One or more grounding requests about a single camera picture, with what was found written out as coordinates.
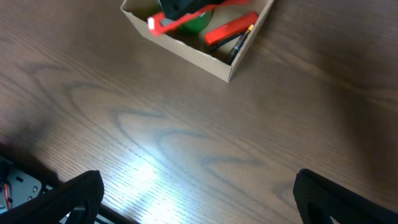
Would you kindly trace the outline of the green tape roll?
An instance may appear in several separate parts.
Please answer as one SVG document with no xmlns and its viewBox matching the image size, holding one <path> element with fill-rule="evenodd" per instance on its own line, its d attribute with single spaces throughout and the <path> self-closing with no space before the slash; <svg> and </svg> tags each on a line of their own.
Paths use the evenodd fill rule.
<svg viewBox="0 0 398 224">
<path fill-rule="evenodd" d="M 183 34 L 199 34 L 210 23 L 213 11 L 204 12 L 200 16 L 182 24 L 177 30 Z"/>
</svg>

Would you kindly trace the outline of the cardboard box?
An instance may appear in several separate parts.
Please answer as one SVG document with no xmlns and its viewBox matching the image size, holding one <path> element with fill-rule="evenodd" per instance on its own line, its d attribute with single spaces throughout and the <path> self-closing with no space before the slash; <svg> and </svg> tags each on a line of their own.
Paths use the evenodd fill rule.
<svg viewBox="0 0 398 224">
<path fill-rule="evenodd" d="M 259 14 L 259 19 L 254 24 L 254 33 L 250 34 L 248 40 L 243 43 L 242 50 L 238 52 L 238 56 L 231 65 L 223 62 L 222 58 L 226 56 L 228 47 L 233 45 L 226 44 L 219 53 L 215 55 L 208 54 L 205 52 L 205 31 L 201 31 L 197 36 L 191 37 L 177 34 L 176 32 L 162 34 L 158 37 L 151 34 L 147 25 L 147 18 L 160 8 L 154 1 L 124 0 L 121 5 L 121 11 L 131 21 L 141 36 L 228 82 L 254 40 L 257 31 L 264 23 L 273 3 L 274 0 L 257 0 L 250 1 L 247 6 L 223 6 L 221 9 L 214 11 L 212 20 L 208 27 L 205 28 L 205 31 L 215 29 L 217 26 L 242 16 L 245 12 L 255 11 Z"/>
</svg>

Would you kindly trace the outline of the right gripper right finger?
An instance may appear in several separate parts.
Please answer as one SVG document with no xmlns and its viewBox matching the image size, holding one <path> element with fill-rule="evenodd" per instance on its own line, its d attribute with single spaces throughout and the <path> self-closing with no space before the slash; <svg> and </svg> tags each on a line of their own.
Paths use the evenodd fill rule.
<svg viewBox="0 0 398 224">
<path fill-rule="evenodd" d="M 304 223 L 397 223 L 386 209 L 309 169 L 301 169 L 293 195 Z"/>
</svg>

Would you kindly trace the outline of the black gold correction tape dispenser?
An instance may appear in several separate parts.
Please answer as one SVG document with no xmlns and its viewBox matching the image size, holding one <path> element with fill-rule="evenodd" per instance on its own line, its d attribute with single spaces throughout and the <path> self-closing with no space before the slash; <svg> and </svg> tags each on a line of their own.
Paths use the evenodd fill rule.
<svg viewBox="0 0 398 224">
<path fill-rule="evenodd" d="M 241 47 L 243 46 L 244 41 L 247 39 L 248 35 L 254 28 L 254 24 L 251 24 L 248 29 L 239 36 L 238 41 L 235 43 L 233 48 L 229 51 L 229 60 L 228 64 L 231 65 L 234 59 L 236 58 L 238 52 L 240 51 Z"/>
</svg>

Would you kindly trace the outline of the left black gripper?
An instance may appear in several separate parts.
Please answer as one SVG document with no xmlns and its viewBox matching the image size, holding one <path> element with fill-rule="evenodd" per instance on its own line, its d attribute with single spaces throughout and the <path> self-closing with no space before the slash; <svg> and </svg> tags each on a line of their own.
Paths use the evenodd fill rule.
<svg viewBox="0 0 398 224">
<path fill-rule="evenodd" d="M 166 18 L 177 20 L 185 14 L 197 12 L 209 4 L 221 4 L 225 0 L 160 0 Z"/>
</svg>

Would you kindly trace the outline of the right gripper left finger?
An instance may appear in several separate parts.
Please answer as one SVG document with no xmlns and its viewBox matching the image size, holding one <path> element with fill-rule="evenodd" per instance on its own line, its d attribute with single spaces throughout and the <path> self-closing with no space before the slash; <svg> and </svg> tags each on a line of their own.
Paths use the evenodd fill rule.
<svg viewBox="0 0 398 224">
<path fill-rule="evenodd" d="M 1 214 L 1 224 L 58 223 L 65 215 L 67 223 L 94 223 L 103 195 L 100 172 L 89 170 Z"/>
</svg>

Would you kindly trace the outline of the red utility knife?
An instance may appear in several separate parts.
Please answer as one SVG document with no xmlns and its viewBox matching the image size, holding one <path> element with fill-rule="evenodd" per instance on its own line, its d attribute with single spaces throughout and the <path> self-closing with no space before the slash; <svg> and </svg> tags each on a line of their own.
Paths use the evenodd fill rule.
<svg viewBox="0 0 398 224">
<path fill-rule="evenodd" d="M 162 35 L 166 32 L 171 30 L 175 30 L 182 24 L 189 22 L 196 17 L 200 17 L 202 14 L 205 14 L 208 11 L 212 11 L 217 9 L 218 7 L 229 6 L 229 5 L 236 5 L 236 4 L 246 4 L 248 0 L 227 0 L 222 2 L 221 4 L 209 4 L 201 9 L 197 10 L 193 13 L 185 13 L 182 17 L 176 20 L 171 20 L 166 18 L 163 12 L 159 12 L 151 17 L 147 18 L 147 25 L 150 32 L 155 35 Z"/>
</svg>

